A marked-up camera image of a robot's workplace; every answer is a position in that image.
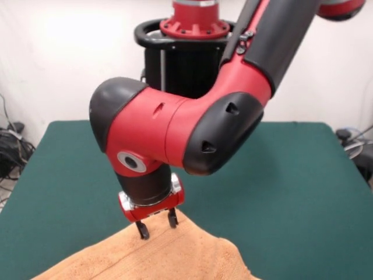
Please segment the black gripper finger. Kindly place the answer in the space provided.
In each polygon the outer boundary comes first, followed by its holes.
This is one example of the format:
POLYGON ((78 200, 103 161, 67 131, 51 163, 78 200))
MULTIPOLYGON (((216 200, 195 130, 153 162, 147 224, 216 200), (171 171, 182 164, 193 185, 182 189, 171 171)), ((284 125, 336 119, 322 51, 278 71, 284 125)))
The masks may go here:
POLYGON ((175 229, 178 226, 178 219, 175 208, 168 210, 168 222, 171 228, 175 229))
POLYGON ((139 231, 140 238, 143 239, 143 240, 147 240, 149 238, 149 231, 148 231, 146 225, 141 220, 136 221, 135 225, 136 225, 136 227, 139 231))

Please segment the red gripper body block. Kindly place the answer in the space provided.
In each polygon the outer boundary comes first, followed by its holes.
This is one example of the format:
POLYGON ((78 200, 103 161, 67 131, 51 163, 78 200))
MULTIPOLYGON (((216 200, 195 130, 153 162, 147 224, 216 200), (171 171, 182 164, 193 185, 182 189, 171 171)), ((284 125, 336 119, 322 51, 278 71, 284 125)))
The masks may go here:
POLYGON ((131 199, 123 192, 118 193, 119 205, 124 216, 131 223, 155 215, 161 211, 170 210, 184 203, 184 186, 176 173, 171 173, 171 192, 158 204, 149 206, 135 205, 131 199))

